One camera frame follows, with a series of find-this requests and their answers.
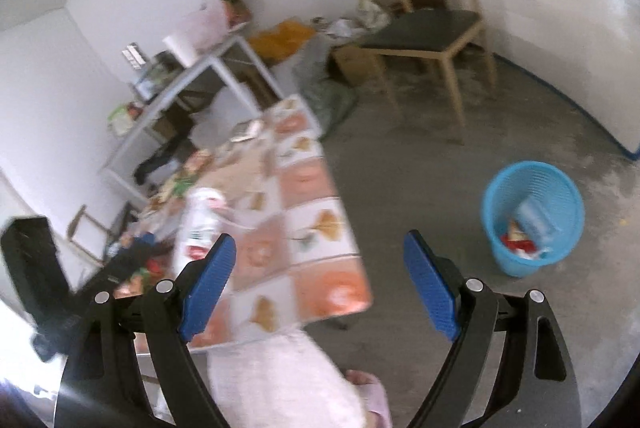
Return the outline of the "blue plastic waste basket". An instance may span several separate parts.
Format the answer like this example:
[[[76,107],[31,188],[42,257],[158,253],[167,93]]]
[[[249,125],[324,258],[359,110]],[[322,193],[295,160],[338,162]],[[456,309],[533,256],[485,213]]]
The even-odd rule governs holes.
[[[522,278],[572,252],[584,230],[585,206],[563,171],[527,160],[512,163],[491,180],[480,217],[500,270]]]

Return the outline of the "grey plastic bag on floor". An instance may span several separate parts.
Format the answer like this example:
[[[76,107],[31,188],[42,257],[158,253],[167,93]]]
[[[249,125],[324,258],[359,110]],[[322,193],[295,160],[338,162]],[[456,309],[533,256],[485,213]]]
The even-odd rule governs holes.
[[[320,139],[334,132],[358,102],[353,88],[330,77],[330,52],[330,42],[316,34],[299,50],[293,68],[298,93],[319,125]]]

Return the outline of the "cardboard box on floor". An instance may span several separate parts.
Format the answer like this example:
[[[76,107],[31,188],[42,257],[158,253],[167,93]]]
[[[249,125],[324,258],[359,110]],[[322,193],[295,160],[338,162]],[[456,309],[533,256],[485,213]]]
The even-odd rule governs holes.
[[[360,86],[373,76],[369,55],[358,46],[346,44],[334,47],[331,57],[342,77],[352,86]]]

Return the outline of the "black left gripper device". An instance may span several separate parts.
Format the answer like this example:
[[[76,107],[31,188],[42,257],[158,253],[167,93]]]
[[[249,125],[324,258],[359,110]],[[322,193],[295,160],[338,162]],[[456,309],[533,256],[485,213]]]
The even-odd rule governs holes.
[[[107,291],[103,272],[73,291],[58,263],[58,249],[45,217],[14,218],[3,230],[1,250],[13,287],[35,322],[32,348],[43,362],[70,350],[90,302]]]

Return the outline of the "yellow orange bag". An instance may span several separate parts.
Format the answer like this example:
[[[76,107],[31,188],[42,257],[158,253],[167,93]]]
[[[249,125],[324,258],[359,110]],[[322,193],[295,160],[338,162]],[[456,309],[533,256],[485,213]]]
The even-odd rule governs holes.
[[[316,34],[314,28],[299,20],[287,19],[250,36],[247,42],[263,62],[276,65],[293,56]]]

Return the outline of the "white paper towel roll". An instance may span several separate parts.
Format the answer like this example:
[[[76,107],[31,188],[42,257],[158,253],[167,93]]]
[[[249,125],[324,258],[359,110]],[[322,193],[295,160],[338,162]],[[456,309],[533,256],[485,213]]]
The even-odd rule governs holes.
[[[198,49],[183,32],[171,33],[163,39],[163,44],[184,68],[191,68],[200,59]]]

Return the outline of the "pink white sleeve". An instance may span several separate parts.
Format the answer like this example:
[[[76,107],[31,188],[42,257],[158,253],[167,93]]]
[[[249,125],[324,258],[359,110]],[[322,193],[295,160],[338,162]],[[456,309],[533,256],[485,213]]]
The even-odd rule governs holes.
[[[299,328],[207,356],[212,396],[232,427],[390,427],[386,391],[341,370]]]

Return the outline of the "white plastic bag under table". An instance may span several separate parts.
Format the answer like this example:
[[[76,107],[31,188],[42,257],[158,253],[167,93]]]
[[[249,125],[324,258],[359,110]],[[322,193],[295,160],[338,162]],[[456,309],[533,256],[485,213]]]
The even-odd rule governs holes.
[[[225,85],[204,110],[192,119],[194,127],[189,139],[197,148],[213,151],[232,136],[235,125],[253,120],[262,114],[257,99],[245,84],[240,85],[241,96]]]

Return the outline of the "patterned tablecloth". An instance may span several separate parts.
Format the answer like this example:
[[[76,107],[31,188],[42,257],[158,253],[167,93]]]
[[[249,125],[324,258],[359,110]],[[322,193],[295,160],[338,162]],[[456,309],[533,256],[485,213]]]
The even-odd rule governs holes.
[[[346,210],[324,159],[306,102],[297,94],[255,121],[242,123],[213,151],[194,151],[152,192],[130,241],[153,234],[160,254],[115,291],[139,296],[171,271],[186,196],[194,188],[222,192],[230,211],[225,233],[235,263],[203,333],[192,350],[242,344],[322,319],[367,310],[369,282]]]

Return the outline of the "wooden chair dark seat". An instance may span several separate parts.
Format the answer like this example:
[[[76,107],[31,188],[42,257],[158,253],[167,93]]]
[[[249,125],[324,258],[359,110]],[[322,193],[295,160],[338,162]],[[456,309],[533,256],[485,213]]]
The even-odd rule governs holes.
[[[137,209],[126,203],[111,223],[95,217],[87,205],[82,205],[66,229],[67,241],[96,265],[103,265],[114,257],[119,238],[138,218]]]

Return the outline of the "pink white plastic bag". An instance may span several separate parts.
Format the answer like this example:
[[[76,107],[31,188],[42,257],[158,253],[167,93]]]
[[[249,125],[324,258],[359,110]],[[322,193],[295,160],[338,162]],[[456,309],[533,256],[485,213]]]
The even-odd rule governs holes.
[[[188,263],[204,259],[228,225],[230,211],[222,192],[210,187],[192,189],[175,238],[172,274],[177,276]]]

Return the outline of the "white metal side table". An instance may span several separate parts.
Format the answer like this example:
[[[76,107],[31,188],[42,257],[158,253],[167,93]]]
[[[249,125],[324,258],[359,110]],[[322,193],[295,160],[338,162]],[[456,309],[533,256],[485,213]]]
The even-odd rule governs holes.
[[[107,157],[100,173],[108,177],[112,182],[120,186],[131,200],[139,200],[144,203],[145,195],[137,185],[130,182],[127,175],[122,175],[117,171],[117,163],[122,160],[129,151],[129,148],[137,142],[143,133],[148,134],[154,141],[160,143],[160,136],[152,130],[153,123],[168,109],[174,102],[186,111],[194,111],[191,106],[193,99],[201,99],[203,102],[210,102],[214,97],[214,91],[194,90],[191,85],[198,82],[198,79],[205,76],[216,76],[217,88],[225,86],[235,98],[250,112],[252,116],[259,114],[257,102],[248,96],[248,90],[242,88],[242,83],[235,72],[229,67],[229,62],[237,62],[240,65],[254,67],[262,77],[262,84],[268,86],[267,94],[272,94],[277,100],[284,99],[285,95],[273,76],[271,70],[262,61],[262,58],[252,49],[247,39],[239,33],[231,33],[227,39],[204,53],[198,58],[196,63],[183,70],[172,80],[166,88],[155,96],[152,102],[146,106],[140,117],[134,122],[134,126],[119,141],[114,151]]]

